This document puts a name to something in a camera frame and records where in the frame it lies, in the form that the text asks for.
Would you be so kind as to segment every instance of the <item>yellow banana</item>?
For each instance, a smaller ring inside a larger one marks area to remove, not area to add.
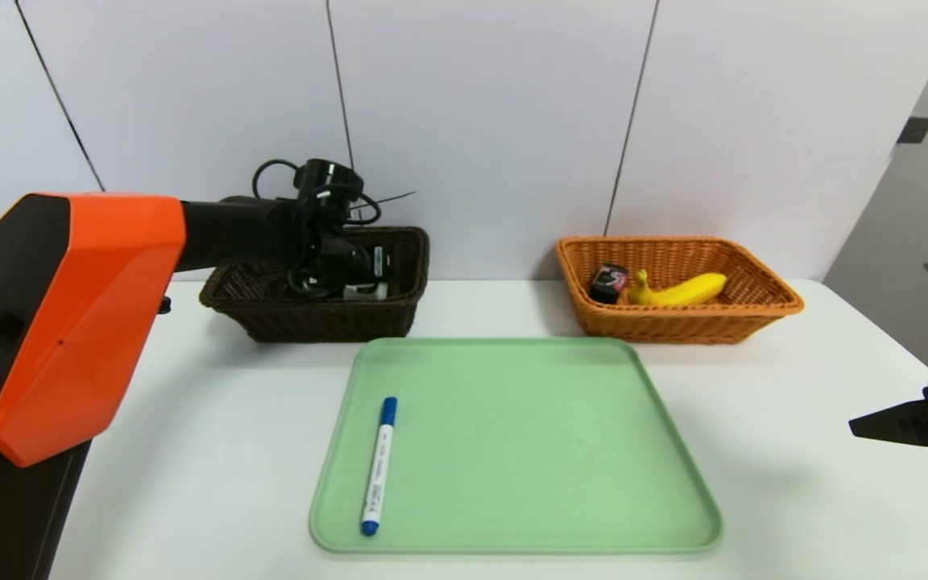
[[[647,282],[647,271],[641,269],[633,280],[634,286],[629,290],[630,304],[658,305],[658,307],[692,307],[718,296],[725,287],[723,274],[702,274],[686,280],[678,286],[666,290],[653,291]]]

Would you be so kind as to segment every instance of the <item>label on marker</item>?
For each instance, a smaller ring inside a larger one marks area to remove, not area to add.
[[[367,491],[364,502],[363,521],[379,523],[382,517],[382,500],[386,491],[386,477],[389,474],[389,449],[393,443],[393,426],[379,426],[379,437],[375,442],[375,462],[371,463],[371,488]]]

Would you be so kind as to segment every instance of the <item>green tray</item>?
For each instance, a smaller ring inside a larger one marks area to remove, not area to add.
[[[365,537],[387,396],[382,526]],[[722,517],[626,342],[383,338],[357,356],[310,532],[350,553],[695,552]]]

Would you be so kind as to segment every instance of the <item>pen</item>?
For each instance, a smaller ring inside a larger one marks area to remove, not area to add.
[[[379,531],[382,519],[382,500],[386,495],[386,477],[389,474],[389,454],[393,449],[393,423],[396,421],[396,397],[389,396],[382,402],[382,424],[379,438],[375,442],[375,458],[371,460],[371,478],[367,480],[367,495],[364,498],[364,517],[360,532],[374,536]]]

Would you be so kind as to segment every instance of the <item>brown wicker basket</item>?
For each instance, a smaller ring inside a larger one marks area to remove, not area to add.
[[[557,243],[578,323],[586,334],[629,342],[733,344],[804,309],[804,302],[753,254],[721,238],[564,238]],[[588,292],[605,263],[644,268],[653,288],[716,271],[728,276],[714,300],[696,307],[600,304]]]
[[[220,267],[199,293],[205,307],[235,319],[257,342],[367,342],[406,337],[428,283],[428,235],[415,227],[346,229],[350,241],[382,245],[400,271],[387,300],[308,298],[288,287],[283,271],[248,264]]]

